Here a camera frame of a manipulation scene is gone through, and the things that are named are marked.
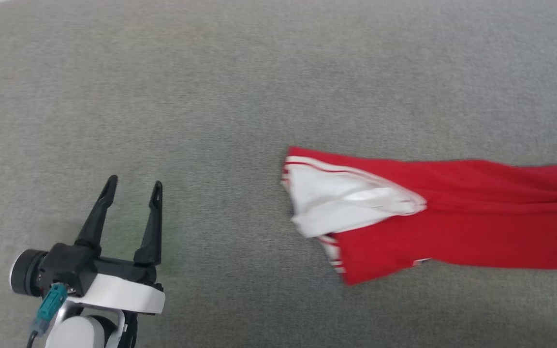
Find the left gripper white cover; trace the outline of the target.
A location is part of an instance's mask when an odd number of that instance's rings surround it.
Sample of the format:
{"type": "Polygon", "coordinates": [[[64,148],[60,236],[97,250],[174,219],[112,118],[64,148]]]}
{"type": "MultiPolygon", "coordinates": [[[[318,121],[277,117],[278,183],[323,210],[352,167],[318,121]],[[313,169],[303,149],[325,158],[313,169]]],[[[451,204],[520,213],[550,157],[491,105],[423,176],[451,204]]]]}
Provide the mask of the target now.
{"type": "MultiPolygon", "coordinates": [[[[106,181],[86,219],[75,246],[100,252],[106,214],[117,191],[117,175],[106,181]]],[[[96,308],[157,315],[163,312],[165,294],[157,282],[156,266],[162,258],[163,185],[155,181],[148,203],[149,216],[141,246],[132,261],[98,259],[97,275],[85,295],[69,296],[69,302],[96,308]]]]}

